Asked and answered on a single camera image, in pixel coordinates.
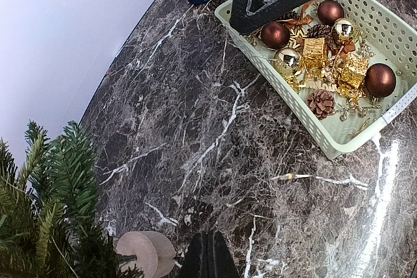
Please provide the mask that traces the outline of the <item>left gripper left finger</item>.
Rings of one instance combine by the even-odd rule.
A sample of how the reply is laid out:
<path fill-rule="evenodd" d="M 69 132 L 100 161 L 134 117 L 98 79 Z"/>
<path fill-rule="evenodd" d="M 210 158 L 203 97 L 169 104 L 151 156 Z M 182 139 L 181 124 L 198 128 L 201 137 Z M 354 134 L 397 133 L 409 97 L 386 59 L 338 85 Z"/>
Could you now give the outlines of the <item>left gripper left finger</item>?
<path fill-rule="evenodd" d="M 207 278 L 208 274 L 208 234 L 205 231 L 196 233 L 185 254 L 178 278 Z"/>

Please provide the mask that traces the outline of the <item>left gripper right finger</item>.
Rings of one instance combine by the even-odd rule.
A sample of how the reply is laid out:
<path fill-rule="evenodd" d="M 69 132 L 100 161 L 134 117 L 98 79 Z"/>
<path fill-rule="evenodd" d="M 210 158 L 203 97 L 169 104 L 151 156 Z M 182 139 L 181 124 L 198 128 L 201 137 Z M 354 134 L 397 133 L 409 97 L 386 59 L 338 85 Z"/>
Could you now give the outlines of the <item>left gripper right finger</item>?
<path fill-rule="evenodd" d="M 219 231 L 208 233 L 208 277 L 239 277 L 233 257 Z"/>

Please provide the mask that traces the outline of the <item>pale green plastic basket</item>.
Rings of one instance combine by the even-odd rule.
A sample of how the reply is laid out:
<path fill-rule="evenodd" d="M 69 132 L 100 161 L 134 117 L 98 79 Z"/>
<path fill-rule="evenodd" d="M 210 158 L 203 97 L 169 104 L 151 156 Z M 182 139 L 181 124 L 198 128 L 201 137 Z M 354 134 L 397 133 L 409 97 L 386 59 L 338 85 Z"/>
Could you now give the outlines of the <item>pale green plastic basket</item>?
<path fill-rule="evenodd" d="M 379 102 L 378 109 L 364 118 L 349 115 L 346 121 L 335 115 L 319 120 L 308 111 L 305 103 L 307 91 L 295 92 L 273 69 L 268 61 L 272 52 L 264 44 L 251 45 L 230 26 L 232 0 L 220 4 L 215 10 L 232 43 L 271 84 L 330 160 L 358 150 L 376 133 L 392 124 L 416 99 L 416 27 L 404 20 L 405 9 L 416 12 L 416 1 L 406 0 L 403 5 L 397 5 L 395 0 L 336 1 L 347 9 L 348 17 L 357 22 L 367 36 L 367 42 L 375 52 L 371 63 L 386 63 L 397 76 L 394 92 Z"/>

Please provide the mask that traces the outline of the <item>small green christmas tree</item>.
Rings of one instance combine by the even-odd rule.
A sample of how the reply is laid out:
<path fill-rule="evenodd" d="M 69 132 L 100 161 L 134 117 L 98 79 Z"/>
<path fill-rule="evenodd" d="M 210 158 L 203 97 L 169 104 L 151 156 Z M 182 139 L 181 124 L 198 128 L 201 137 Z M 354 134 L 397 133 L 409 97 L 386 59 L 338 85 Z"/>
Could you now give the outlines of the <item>small green christmas tree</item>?
<path fill-rule="evenodd" d="M 116 252 L 96 222 L 95 154 L 69 122 L 58 137 L 30 122 L 25 162 L 1 143 L 2 277 L 142 277 L 135 255 Z"/>

